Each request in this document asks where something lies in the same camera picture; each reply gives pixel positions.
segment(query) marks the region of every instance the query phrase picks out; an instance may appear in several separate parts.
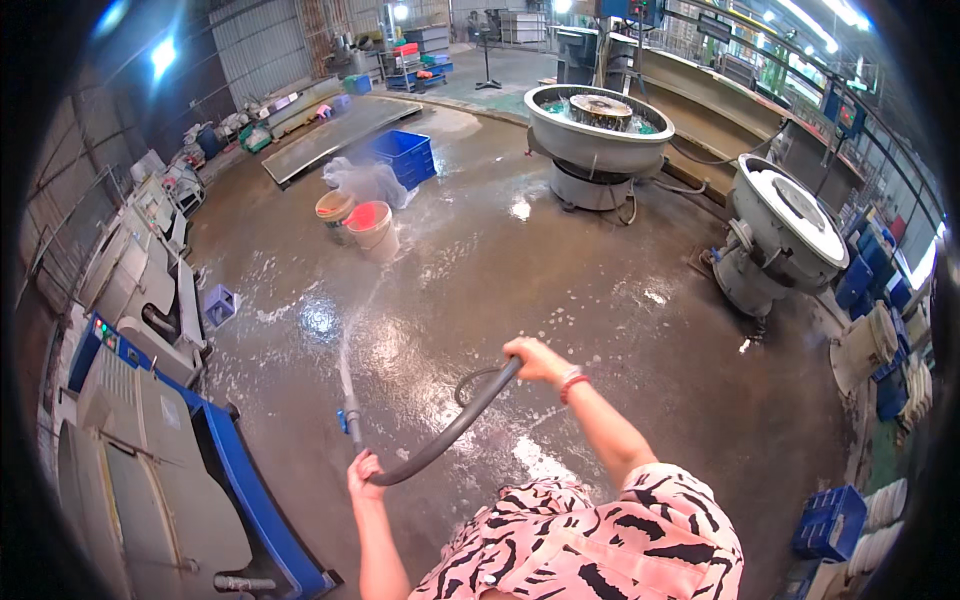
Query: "small blue stool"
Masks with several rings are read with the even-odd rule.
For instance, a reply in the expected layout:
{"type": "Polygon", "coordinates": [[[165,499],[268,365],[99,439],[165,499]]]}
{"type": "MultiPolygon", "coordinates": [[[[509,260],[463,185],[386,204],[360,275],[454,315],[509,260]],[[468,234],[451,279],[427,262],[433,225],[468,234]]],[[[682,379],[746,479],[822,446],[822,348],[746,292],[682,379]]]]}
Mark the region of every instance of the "small blue stool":
{"type": "Polygon", "coordinates": [[[350,108],[350,97],[347,94],[340,94],[333,98],[333,113],[340,114],[347,112],[350,108]]]}
{"type": "Polygon", "coordinates": [[[233,302],[233,292],[230,292],[223,284],[218,283],[217,287],[210,290],[210,293],[206,295],[204,314],[213,323],[214,327],[219,327],[235,312],[236,305],[233,302]]]}

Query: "pink patterned shirt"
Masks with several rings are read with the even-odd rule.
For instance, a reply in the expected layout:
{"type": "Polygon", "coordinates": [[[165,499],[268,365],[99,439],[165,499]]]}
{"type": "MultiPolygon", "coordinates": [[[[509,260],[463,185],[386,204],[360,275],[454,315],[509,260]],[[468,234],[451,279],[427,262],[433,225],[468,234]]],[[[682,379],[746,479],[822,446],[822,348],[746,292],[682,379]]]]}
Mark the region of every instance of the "pink patterned shirt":
{"type": "Polygon", "coordinates": [[[644,465],[617,501],[593,506],[574,481],[500,490],[465,523],[411,600],[732,600],[743,553],[713,491],[682,468],[644,465]]]}

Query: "red bracelet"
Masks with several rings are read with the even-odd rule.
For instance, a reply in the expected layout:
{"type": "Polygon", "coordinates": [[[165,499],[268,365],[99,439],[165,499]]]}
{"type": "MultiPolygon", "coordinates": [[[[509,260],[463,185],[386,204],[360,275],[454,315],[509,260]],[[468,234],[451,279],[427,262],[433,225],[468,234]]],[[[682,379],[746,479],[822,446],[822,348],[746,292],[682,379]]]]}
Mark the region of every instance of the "red bracelet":
{"type": "Polygon", "coordinates": [[[586,375],[580,374],[580,375],[577,375],[576,377],[570,377],[569,379],[566,380],[564,386],[560,389],[560,403],[563,406],[566,406],[566,394],[567,392],[570,391],[570,386],[572,386],[574,383],[580,383],[581,381],[586,381],[587,383],[589,383],[590,378],[587,377],[586,375]]]}

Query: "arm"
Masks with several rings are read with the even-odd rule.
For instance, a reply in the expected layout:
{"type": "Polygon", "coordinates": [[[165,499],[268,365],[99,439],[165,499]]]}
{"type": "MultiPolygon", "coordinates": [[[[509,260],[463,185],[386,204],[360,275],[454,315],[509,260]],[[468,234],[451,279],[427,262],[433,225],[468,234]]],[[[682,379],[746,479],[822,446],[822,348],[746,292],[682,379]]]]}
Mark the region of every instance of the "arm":
{"type": "MultiPolygon", "coordinates": [[[[523,368],[520,379],[542,379],[559,391],[570,363],[539,340],[517,338],[503,347],[508,355],[519,356],[523,368]]],[[[630,422],[586,381],[570,386],[567,404],[580,422],[593,452],[607,470],[613,484],[622,489],[624,479],[641,465],[657,462],[650,445],[630,422]]]]}
{"type": "Polygon", "coordinates": [[[375,454],[364,450],[347,470],[347,487],[360,533],[360,597],[363,600],[404,600],[413,591],[396,552],[383,504],[384,488],[367,482],[383,472],[375,454]]]}

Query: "person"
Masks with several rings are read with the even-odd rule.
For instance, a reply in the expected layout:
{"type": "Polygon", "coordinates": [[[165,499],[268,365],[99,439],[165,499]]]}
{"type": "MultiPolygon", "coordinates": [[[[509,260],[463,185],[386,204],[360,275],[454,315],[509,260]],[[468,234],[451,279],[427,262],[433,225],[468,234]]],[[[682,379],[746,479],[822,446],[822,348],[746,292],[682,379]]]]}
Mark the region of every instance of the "person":
{"type": "Polygon", "coordinates": [[[414,588],[397,554],[369,450],[348,469],[360,533],[364,600],[728,600],[743,570],[736,533],[713,491],[657,460],[643,436],[594,390],[578,367],[539,340],[503,347],[517,377],[544,380],[573,411],[613,484],[616,501],[594,506],[576,482],[537,479],[500,490],[465,523],[440,563],[414,588]]]}

